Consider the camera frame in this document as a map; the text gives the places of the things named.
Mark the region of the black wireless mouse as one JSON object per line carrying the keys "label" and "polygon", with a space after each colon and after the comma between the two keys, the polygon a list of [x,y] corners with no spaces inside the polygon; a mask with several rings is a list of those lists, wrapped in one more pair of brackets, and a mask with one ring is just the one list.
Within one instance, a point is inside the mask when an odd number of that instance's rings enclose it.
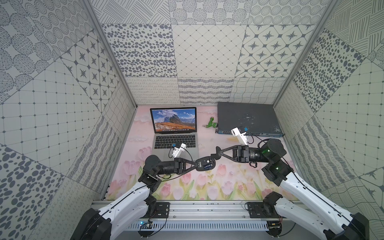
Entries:
{"label": "black wireless mouse", "polygon": [[196,170],[198,172],[213,170],[216,166],[216,160],[212,157],[204,157],[195,161]]}

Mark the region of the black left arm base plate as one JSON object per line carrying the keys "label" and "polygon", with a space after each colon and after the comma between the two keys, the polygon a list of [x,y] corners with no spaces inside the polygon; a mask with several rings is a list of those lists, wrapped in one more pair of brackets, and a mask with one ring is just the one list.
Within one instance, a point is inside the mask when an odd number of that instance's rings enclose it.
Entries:
{"label": "black left arm base plate", "polygon": [[170,202],[156,202],[149,205],[144,218],[167,219],[169,217]]}

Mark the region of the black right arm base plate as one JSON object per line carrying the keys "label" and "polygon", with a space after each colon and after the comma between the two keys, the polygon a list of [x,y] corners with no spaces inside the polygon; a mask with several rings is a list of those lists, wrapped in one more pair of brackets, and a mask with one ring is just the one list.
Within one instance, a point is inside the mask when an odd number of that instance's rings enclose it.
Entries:
{"label": "black right arm base plate", "polygon": [[247,202],[245,208],[251,219],[279,218],[275,208],[263,202]]}

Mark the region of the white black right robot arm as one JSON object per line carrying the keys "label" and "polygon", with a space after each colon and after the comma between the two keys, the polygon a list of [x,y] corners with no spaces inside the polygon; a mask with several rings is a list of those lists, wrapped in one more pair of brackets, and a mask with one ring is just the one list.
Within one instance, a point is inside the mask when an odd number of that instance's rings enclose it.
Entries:
{"label": "white black right robot arm", "polygon": [[306,183],[284,162],[287,153],[278,139],[266,139],[257,148],[236,145],[216,148],[217,155],[237,163],[266,163],[262,168],[267,179],[298,198],[308,209],[296,206],[281,194],[272,192],[264,198],[266,210],[305,228],[321,240],[368,240],[369,220],[361,213],[352,214]]}

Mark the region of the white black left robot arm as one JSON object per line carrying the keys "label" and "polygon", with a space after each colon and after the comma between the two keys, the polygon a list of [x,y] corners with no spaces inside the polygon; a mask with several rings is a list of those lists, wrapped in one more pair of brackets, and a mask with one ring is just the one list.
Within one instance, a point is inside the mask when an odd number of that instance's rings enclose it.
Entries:
{"label": "white black left robot arm", "polygon": [[136,220],[148,212],[153,213],[156,199],[152,196],[162,180],[158,175],[177,174],[203,170],[207,160],[189,161],[175,158],[163,162],[151,155],[145,160],[143,173],[138,182],[114,202],[100,208],[89,209],[80,219],[71,240],[114,240]]}

